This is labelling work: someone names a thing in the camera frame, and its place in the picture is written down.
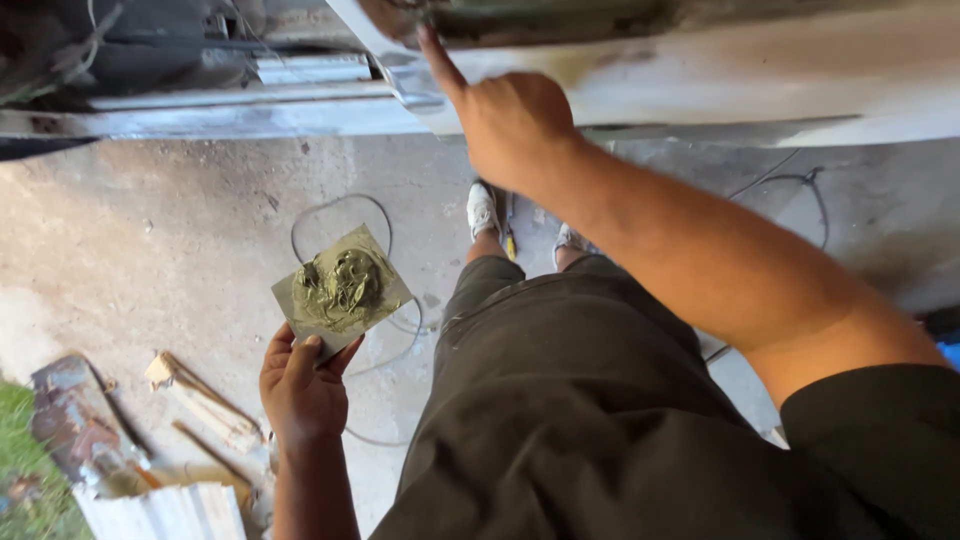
white sneaker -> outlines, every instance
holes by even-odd
[[[560,271],[557,265],[557,250],[563,246],[570,246],[589,253],[590,241],[584,238],[582,234],[577,233],[575,229],[571,229],[566,223],[562,224],[560,233],[557,234],[557,241],[553,244],[553,269],[557,271]]]
[[[481,231],[496,229],[497,237],[503,241],[503,228],[496,218],[496,200],[487,183],[476,180],[470,185],[467,197],[467,223],[470,224],[470,236],[476,240]]]

dirty concrete floor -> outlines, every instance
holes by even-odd
[[[621,142],[617,153],[729,194],[791,151],[656,141]],[[780,172],[818,165],[826,168],[819,183],[833,256],[905,307],[960,299],[960,140],[807,149]],[[117,402],[165,478],[199,479],[212,464],[170,422],[182,419],[207,440],[213,433],[170,396],[150,392],[143,371],[155,352],[170,350],[265,424],[256,378],[282,321],[270,286],[297,265],[297,214],[347,193],[376,198],[393,224],[395,266],[430,329],[464,264],[471,178],[466,150],[429,135],[113,141],[0,164],[0,368],[26,381],[65,351],[84,354],[118,381]],[[810,197],[782,182],[742,202],[817,243],[820,215]],[[520,200],[515,227],[528,276],[551,271],[556,219]],[[404,444],[429,393],[436,339],[424,331],[401,357],[347,380],[349,426],[396,443],[345,436],[365,536],[393,500]],[[723,358],[713,373],[755,426],[776,424],[742,358]],[[225,454],[261,477],[262,455]]]

dark t-shirt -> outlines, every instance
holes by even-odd
[[[372,538],[960,538],[960,375],[810,384],[783,405],[785,451],[651,300],[552,275],[448,325]]]

green grass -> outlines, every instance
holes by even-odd
[[[0,480],[36,476],[39,501],[29,508],[11,501],[0,514],[0,540],[93,538],[70,494],[70,484],[30,434],[34,393],[0,380]],[[8,482],[3,482],[6,496]]]

